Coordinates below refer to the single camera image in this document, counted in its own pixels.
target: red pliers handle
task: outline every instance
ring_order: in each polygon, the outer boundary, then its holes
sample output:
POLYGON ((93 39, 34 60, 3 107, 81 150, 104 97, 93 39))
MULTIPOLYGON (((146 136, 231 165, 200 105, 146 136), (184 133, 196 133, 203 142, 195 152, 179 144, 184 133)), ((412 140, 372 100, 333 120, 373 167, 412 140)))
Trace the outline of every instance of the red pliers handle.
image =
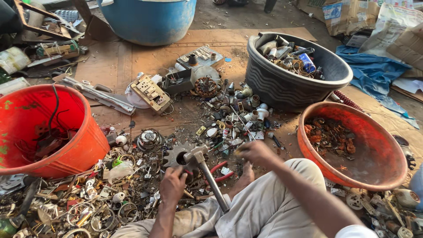
MULTIPOLYGON (((220 164, 218 164, 218 165, 216 165, 215 167, 213 167, 211 170, 210 170, 210 173, 211 174, 213 174, 213 172, 214 171, 216 171, 216 169, 218 169, 218 168, 220 168, 220 167, 223 167, 225 164, 227 164, 228 162, 227 161, 224 161, 224 162, 221 162, 220 164)), ((232 171, 232 172, 230 172, 229 174, 227 174, 227 175, 224 175, 224 176, 222 176, 222 177, 219 177, 219 178, 215 178, 214 180, 216 181, 216 182, 221 182, 221 181, 223 181, 223 180, 225 180, 225 179, 227 179, 227 178, 229 178, 230 176, 232 176, 234 174, 234 172, 232 171)), ((206 180, 206 177, 203 177, 204 178, 204 180, 205 180, 205 182, 206 182, 206 184, 207 185, 209 185, 209 182, 206 180)))

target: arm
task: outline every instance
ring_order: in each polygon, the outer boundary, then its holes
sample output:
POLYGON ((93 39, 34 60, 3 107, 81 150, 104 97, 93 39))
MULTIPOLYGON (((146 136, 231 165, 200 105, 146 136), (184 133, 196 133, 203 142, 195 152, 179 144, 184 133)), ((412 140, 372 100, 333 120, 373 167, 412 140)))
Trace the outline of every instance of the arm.
POLYGON ((151 229, 149 238, 170 238, 173 232, 173 219, 179 199, 184 194, 185 180, 188 174, 182 172, 182 166, 166 169, 165 177, 160 183, 160 198, 156 222, 151 229))
POLYGON ((251 163, 275 172, 327 237, 335 237, 338 231, 349 225, 363 225, 343 202, 316 189, 312 183, 287 167, 263 142, 243 144, 237 153, 251 163))

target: orange plastic tub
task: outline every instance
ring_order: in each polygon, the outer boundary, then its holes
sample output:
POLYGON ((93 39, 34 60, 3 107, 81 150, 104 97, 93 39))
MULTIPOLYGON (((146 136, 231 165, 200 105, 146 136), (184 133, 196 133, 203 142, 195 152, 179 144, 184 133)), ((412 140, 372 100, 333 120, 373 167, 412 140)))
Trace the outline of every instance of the orange plastic tub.
MULTIPOLYGON (((59 123, 79 128, 74 138, 53 155, 32 163, 15 143, 24 140, 35 148, 36 125, 46 125, 56 107, 51 84, 31 86, 0 97, 0 175, 29 174, 60 178, 89 170, 110 150, 85 97, 73 88, 55 85, 59 96, 59 123)), ((52 128, 58 127, 57 117, 52 128)))
POLYGON ((303 155, 319 166, 323 176, 335 183, 371 191, 400 186, 407 176, 407 160, 395 139, 379 123, 350 106, 318 102, 307 107, 299 118, 298 143, 303 155), (304 122, 313 117, 341 120, 355 134, 354 160, 330 152, 322 158, 312 147, 304 122))

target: red spring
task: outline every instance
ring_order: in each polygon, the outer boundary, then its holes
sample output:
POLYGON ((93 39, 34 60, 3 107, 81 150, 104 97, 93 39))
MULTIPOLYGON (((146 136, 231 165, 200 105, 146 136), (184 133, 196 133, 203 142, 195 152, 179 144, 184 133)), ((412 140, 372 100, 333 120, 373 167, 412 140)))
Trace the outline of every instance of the red spring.
POLYGON ((363 108, 361 108, 359 105, 357 105, 353 100, 351 100, 350 98, 348 98, 345 94, 341 93, 341 91, 339 90, 335 90, 333 91, 333 93, 339 97, 339 99, 341 99, 343 101, 343 103, 345 105, 348 105, 352 108, 355 108, 363 113, 365 113, 365 111, 363 110, 363 108))

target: blue tarp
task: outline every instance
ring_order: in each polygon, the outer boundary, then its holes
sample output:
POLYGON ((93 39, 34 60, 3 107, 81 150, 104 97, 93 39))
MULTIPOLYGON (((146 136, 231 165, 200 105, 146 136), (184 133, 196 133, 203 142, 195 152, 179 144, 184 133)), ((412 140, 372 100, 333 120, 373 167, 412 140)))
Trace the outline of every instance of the blue tarp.
POLYGON ((354 78, 351 84, 372 96, 384 107, 404 119, 413 127, 419 129, 416 120, 404 108, 388 96, 389 85, 411 69, 410 65, 400 63, 387 57, 357 53, 358 48, 345 45, 336 48, 336 54, 341 57, 352 69, 354 78))

